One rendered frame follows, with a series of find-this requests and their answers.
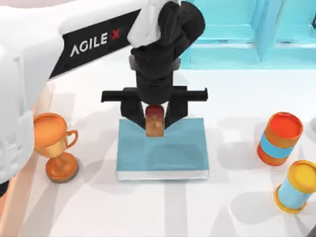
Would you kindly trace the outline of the light blue rack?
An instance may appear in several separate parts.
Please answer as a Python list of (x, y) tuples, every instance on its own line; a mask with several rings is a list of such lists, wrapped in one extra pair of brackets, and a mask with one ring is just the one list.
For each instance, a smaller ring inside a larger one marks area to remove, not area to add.
[(206, 28), (184, 69), (316, 69), (316, 0), (189, 0)]

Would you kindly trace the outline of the orange and blue can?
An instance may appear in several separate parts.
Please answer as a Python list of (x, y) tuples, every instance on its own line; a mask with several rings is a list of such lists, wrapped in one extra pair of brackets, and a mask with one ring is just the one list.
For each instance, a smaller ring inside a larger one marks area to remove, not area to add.
[(303, 125), (295, 115), (286, 112), (273, 114), (258, 144), (258, 157), (271, 166), (284, 164), (302, 132)]

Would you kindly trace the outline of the golden trophy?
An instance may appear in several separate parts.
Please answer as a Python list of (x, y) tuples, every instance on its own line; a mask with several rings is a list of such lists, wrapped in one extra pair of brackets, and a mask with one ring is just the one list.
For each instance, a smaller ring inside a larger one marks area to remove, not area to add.
[(36, 152), (47, 158), (45, 171), (54, 183), (65, 183), (74, 178), (79, 169), (78, 160), (66, 150), (78, 140), (77, 130), (68, 130), (67, 123), (58, 114), (43, 113), (34, 117)]

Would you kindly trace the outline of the reddish brown small block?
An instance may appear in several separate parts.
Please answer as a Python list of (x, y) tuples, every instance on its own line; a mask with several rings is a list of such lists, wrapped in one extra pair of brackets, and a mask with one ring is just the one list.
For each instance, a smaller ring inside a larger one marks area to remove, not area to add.
[(147, 137), (164, 136), (164, 109), (160, 105), (148, 105), (145, 109), (145, 131)]

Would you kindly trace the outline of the blue book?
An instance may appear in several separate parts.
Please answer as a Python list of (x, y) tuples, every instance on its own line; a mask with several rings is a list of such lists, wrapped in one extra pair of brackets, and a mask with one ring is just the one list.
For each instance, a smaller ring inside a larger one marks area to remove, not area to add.
[(184, 118), (158, 138), (146, 137), (139, 126), (121, 119), (116, 173), (120, 181), (208, 179), (203, 119)]

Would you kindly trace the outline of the yellow and blue can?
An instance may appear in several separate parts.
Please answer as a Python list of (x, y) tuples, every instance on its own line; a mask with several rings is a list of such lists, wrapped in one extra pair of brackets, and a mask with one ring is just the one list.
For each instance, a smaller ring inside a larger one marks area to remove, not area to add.
[(309, 197), (316, 192), (316, 163), (308, 160), (293, 162), (286, 179), (274, 192), (275, 204), (287, 213), (304, 209)]

